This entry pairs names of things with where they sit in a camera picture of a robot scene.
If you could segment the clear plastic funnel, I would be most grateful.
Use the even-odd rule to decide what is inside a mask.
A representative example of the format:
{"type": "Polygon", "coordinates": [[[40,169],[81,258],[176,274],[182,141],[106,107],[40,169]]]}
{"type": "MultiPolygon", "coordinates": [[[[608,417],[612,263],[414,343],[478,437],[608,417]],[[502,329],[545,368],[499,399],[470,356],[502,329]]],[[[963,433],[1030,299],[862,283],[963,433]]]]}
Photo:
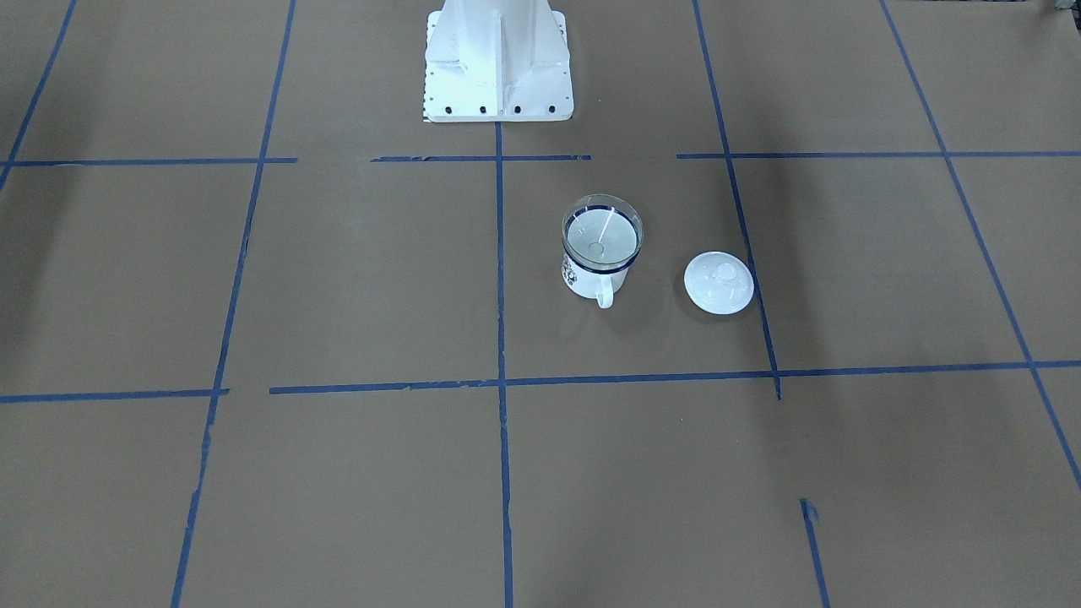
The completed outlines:
{"type": "Polygon", "coordinates": [[[592,193],[572,204],[561,224],[564,253],[583,269],[614,274],[633,264],[644,244],[644,220],[632,204],[592,193]]]}

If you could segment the white enamel mug blue rim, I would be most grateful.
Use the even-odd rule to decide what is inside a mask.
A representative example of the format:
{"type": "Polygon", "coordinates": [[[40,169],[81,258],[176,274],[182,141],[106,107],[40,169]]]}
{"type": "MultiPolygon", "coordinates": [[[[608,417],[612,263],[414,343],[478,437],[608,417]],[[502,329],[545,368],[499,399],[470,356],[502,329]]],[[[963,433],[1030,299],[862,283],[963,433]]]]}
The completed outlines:
{"type": "Polygon", "coordinates": [[[599,308],[610,308],[644,236],[644,221],[632,204],[605,193],[584,196],[561,222],[564,285],[599,308]]]}

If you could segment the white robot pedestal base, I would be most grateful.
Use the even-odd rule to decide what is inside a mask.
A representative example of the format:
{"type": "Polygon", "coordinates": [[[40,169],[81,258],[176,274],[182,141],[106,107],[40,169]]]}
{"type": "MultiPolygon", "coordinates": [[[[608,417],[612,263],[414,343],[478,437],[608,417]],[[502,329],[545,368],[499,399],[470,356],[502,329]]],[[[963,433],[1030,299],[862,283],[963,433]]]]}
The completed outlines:
{"type": "Polygon", "coordinates": [[[426,23],[422,119],[568,121],[568,19],[548,1],[445,1],[426,23]]]}

